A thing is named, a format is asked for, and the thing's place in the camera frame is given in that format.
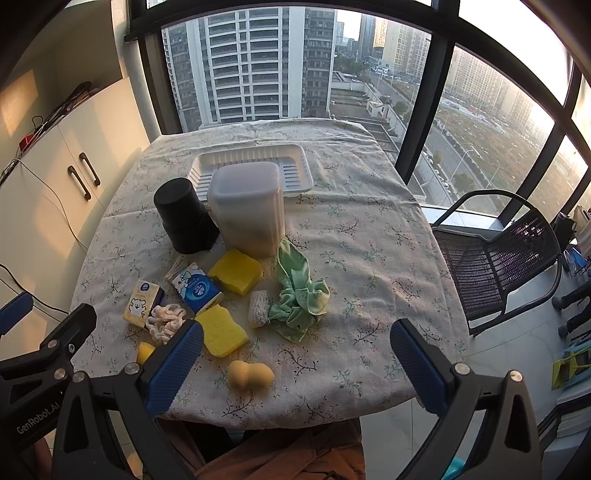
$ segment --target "container lid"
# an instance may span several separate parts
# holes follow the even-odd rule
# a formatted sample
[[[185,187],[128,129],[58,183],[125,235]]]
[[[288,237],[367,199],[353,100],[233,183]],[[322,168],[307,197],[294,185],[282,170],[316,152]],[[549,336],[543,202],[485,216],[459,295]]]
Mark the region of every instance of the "container lid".
[[[236,163],[216,170],[207,200],[264,197],[282,192],[279,167],[270,161]]]

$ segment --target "chair armrest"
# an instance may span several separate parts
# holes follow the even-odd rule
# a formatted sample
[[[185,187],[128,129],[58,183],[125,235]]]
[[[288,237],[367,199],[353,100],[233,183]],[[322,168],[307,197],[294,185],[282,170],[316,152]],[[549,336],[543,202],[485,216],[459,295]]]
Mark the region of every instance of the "chair armrest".
[[[460,207],[460,205],[462,205],[462,203],[464,203],[466,200],[471,199],[472,197],[476,197],[478,195],[499,195],[502,197],[509,197],[514,200],[517,200],[518,202],[525,205],[530,210],[535,210],[536,212],[540,213],[540,211],[536,207],[534,207],[525,198],[521,197],[520,195],[517,195],[516,193],[508,192],[506,190],[499,190],[499,189],[474,190],[472,192],[468,192],[468,193],[465,193],[464,195],[462,195],[462,197],[458,201],[456,201],[456,203],[454,203],[451,207],[449,207],[443,215],[441,215],[437,220],[435,220],[432,227],[438,227],[439,225],[441,225],[441,223],[444,222],[447,219],[447,217],[449,217],[453,212],[455,212]]]

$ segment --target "tissue box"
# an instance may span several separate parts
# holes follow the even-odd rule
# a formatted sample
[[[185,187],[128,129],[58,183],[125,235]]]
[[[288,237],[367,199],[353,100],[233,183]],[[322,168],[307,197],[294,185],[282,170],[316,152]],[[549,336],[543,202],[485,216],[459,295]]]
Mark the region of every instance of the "tissue box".
[[[173,285],[195,315],[223,300],[223,293],[196,263],[174,277]]]
[[[164,290],[156,283],[138,280],[123,313],[123,319],[144,328],[146,318],[148,318],[152,309],[160,304],[163,297]]]

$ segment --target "peanut-shaped sponge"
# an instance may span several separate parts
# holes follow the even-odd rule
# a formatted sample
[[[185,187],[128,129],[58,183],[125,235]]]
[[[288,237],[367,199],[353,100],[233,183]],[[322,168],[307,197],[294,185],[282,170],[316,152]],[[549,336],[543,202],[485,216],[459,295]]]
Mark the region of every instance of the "peanut-shaped sponge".
[[[228,368],[228,385],[236,390],[259,390],[275,380],[273,371],[265,364],[247,364],[234,360]]]

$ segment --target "plastic food container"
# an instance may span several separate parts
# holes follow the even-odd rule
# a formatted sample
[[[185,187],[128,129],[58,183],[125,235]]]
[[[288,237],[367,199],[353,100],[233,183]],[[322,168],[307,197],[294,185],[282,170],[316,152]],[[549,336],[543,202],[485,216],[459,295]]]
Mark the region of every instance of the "plastic food container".
[[[226,165],[207,191],[213,220],[227,249],[255,258],[273,257],[285,235],[279,167],[268,161]]]

